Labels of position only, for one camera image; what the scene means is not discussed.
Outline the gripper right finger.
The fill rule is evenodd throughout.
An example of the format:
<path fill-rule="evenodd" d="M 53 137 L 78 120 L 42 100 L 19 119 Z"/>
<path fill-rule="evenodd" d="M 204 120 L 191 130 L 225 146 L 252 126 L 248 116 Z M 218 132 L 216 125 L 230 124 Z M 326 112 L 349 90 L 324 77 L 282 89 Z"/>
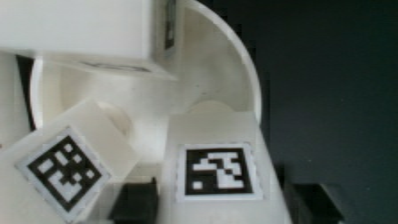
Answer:
<path fill-rule="evenodd" d="M 282 184 L 284 200 L 293 224 L 344 224 L 324 187 L 319 184 Z"/>

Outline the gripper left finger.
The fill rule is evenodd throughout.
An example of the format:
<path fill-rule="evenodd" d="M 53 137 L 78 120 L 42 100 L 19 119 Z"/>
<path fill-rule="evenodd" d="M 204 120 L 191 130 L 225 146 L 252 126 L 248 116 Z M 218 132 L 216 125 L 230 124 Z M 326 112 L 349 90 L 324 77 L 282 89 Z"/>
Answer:
<path fill-rule="evenodd" d="M 122 185 L 108 219 L 113 224 L 154 224 L 157 214 L 156 178 Z"/>

